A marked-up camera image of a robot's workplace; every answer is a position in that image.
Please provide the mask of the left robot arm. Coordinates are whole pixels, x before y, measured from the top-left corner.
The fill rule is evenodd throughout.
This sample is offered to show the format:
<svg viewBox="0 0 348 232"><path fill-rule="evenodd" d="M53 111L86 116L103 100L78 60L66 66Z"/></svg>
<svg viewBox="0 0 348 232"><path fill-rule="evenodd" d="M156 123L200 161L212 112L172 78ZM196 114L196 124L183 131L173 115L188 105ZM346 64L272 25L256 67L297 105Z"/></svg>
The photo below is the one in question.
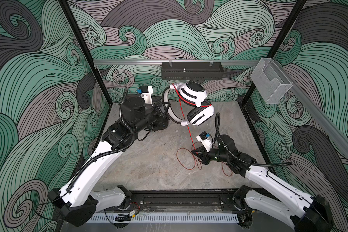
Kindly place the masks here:
<svg viewBox="0 0 348 232"><path fill-rule="evenodd" d="M124 97L119 119L102 136L94 153L66 185L48 193L48 199L60 209L64 221L79 227L98 211L129 208L131 192L123 185L105 191L93 188L109 166L138 139L140 131L167 128L170 103L148 100L144 95Z"/></svg>

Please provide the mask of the white black headphones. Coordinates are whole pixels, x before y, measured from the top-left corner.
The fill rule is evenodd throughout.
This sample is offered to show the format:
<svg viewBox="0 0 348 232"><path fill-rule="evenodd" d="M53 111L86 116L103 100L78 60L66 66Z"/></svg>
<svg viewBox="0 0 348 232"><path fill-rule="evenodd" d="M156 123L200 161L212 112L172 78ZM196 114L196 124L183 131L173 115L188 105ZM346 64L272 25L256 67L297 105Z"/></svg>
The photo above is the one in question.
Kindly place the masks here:
<svg viewBox="0 0 348 232"><path fill-rule="evenodd" d="M194 108L187 114L185 119L179 118L169 103L169 91L174 90L178 99ZM171 121L182 126L189 124L200 126L214 115L214 106L207 100L207 92L199 83L188 81L186 83L171 84L162 94L162 103L166 108Z"/></svg>

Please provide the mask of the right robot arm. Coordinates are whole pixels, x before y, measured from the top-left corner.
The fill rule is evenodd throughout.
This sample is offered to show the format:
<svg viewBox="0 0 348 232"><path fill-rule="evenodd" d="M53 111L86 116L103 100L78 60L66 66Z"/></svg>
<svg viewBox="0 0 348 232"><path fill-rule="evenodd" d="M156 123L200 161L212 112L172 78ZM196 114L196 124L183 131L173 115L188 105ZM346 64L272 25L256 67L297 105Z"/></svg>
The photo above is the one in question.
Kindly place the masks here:
<svg viewBox="0 0 348 232"><path fill-rule="evenodd" d="M238 151L234 140L226 134L217 136L214 145L210 134L196 137L202 146L192 150L204 165L211 161L224 162L235 174L258 184L272 197L242 186L234 195L236 208L262 211L285 223L296 232L329 232L334 221L328 201L315 197L283 181L250 155Z"/></svg>

